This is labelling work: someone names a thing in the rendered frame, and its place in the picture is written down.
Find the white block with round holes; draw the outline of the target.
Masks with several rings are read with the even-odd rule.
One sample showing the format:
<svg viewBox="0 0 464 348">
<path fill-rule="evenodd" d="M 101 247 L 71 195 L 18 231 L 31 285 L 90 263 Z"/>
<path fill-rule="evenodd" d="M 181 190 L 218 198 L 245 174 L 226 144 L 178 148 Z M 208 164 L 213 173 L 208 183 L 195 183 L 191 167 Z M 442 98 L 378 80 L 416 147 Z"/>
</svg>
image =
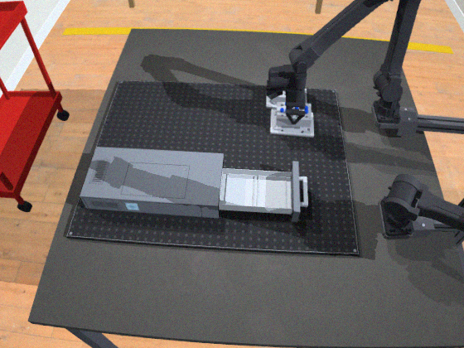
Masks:
<svg viewBox="0 0 464 348">
<path fill-rule="evenodd" d="M 311 104 L 306 104 L 308 106 L 308 114 L 300 119 L 296 124 L 291 124 L 288 117 L 285 113 L 285 103 L 284 102 L 277 102 L 277 116 L 276 116 L 276 125 L 278 126 L 293 126 L 293 127 L 311 127 L 312 123 L 312 108 Z M 281 113 L 280 109 L 283 108 L 284 112 Z M 297 115 L 291 115 L 292 120 L 295 121 L 297 119 Z"/>
<path fill-rule="evenodd" d="M 271 104 L 273 104 L 273 102 L 275 102 L 275 104 L 277 102 L 286 102 L 286 91 L 283 91 L 283 94 L 274 98 L 274 99 L 271 99 Z"/>
</svg>

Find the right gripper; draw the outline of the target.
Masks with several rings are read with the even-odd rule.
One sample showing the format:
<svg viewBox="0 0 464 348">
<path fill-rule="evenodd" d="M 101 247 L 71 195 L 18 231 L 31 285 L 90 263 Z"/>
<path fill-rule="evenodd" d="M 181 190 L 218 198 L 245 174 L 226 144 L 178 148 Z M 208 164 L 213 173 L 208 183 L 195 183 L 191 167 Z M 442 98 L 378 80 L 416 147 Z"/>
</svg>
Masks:
<svg viewBox="0 0 464 348">
<path fill-rule="evenodd" d="M 289 88 L 292 90 L 295 90 L 290 87 Z M 301 118 L 305 116 L 305 111 L 299 111 L 299 109 L 292 109 L 293 107 L 297 107 L 300 109 L 305 109 L 305 87 L 304 89 L 296 89 L 297 91 L 297 101 L 296 103 L 293 102 L 286 102 L 286 115 L 289 118 L 291 124 L 296 124 Z M 291 115 L 298 115 L 297 119 L 295 121 L 292 120 Z"/>
</svg>

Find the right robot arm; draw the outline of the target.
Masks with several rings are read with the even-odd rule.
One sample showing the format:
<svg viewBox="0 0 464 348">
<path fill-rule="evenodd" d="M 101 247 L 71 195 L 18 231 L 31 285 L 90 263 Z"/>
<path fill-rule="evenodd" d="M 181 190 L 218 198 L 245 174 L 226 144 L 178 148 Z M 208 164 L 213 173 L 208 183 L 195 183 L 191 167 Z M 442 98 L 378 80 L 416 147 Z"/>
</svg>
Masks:
<svg viewBox="0 0 464 348">
<path fill-rule="evenodd" d="M 380 97 L 373 104 L 378 123 L 400 123 L 399 101 L 403 93 L 400 76 L 421 1 L 399 0 L 384 64 L 381 64 L 380 70 L 373 78 L 375 84 L 373 88 L 378 89 L 379 92 L 376 94 Z M 354 0 L 319 31 L 295 46 L 289 53 L 291 65 L 269 69 L 266 95 L 274 99 L 286 91 L 286 102 L 296 103 L 297 91 L 295 90 L 304 89 L 306 86 L 307 69 L 315 64 L 314 61 L 385 2 L 388 0 Z M 290 89 L 288 83 L 295 90 Z"/>
</svg>

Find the white square plate with slots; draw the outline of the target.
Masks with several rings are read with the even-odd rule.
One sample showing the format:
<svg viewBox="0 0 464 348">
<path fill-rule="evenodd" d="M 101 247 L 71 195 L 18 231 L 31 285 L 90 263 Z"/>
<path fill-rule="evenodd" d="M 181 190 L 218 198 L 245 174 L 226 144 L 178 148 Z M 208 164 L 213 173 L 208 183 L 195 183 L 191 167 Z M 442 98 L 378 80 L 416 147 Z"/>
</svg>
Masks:
<svg viewBox="0 0 464 348">
<path fill-rule="evenodd" d="M 305 98 L 306 98 L 306 104 L 307 104 L 307 90 L 305 89 Z M 266 109 L 275 109 L 277 107 L 277 104 L 273 102 L 271 104 L 271 99 L 267 96 L 267 102 L 266 102 Z"/>
</svg>

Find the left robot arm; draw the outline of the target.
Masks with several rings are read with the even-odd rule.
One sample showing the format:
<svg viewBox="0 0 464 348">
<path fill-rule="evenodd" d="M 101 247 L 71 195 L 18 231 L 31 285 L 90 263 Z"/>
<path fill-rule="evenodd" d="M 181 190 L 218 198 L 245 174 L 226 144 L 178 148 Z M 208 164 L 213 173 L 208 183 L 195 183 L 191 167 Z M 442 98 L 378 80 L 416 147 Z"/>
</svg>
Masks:
<svg viewBox="0 0 464 348">
<path fill-rule="evenodd" d="M 416 177 L 398 174 L 389 189 L 389 194 L 380 202 L 386 235 L 411 235 L 414 232 L 412 220 L 418 216 L 464 232 L 464 208 L 435 196 Z M 416 198 L 419 199 L 417 207 Z"/>
</svg>

